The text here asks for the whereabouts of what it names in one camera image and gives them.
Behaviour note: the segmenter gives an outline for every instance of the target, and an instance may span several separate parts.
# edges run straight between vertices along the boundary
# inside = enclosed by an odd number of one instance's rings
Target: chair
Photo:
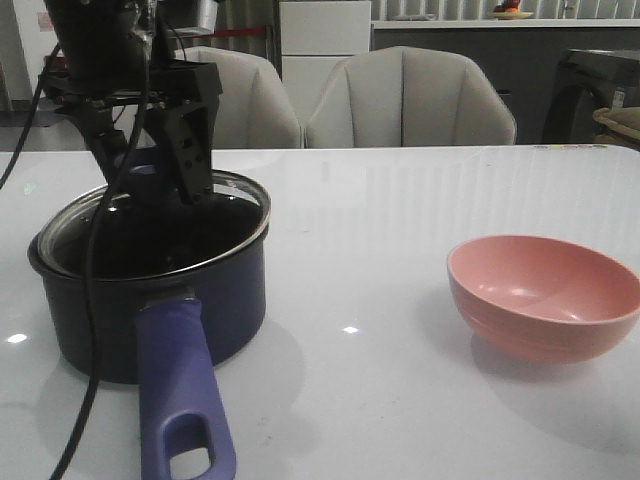
[[[213,148],[301,148],[302,128],[274,66],[262,57],[211,47],[190,47],[176,58],[215,62],[223,93]]]
[[[391,47],[337,64],[304,130],[309,148],[501,145],[516,124],[471,59]]]

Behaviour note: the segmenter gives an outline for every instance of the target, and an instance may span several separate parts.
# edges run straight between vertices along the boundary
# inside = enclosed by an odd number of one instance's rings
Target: handle hole
[[[172,480],[199,478],[211,468],[213,452],[207,448],[207,428],[198,415],[188,413],[171,420],[165,441]]]

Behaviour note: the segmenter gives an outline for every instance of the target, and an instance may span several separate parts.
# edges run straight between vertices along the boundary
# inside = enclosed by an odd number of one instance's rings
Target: white table
[[[512,232],[640,271],[637,152],[235,151],[214,163],[273,198],[267,318],[217,369],[238,480],[640,478],[640,329],[583,364],[512,360],[459,317],[445,268],[458,242]],[[86,153],[24,154],[0,192],[3,479],[48,478],[85,390],[25,251],[99,183]],[[139,478],[137,408],[135,387],[102,384],[65,478]]]

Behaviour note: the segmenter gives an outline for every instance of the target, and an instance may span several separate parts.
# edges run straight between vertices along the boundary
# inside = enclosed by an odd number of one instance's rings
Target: purple handle
[[[201,310],[197,299],[167,300],[136,317],[143,480],[171,480],[171,458],[202,447],[210,467],[199,480],[235,477]]]

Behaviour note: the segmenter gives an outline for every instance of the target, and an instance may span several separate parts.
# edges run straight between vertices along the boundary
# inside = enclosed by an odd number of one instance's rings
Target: bowl
[[[572,363],[616,346],[640,315],[640,280],[602,253],[561,240],[495,235],[448,256],[456,306],[505,353]]]

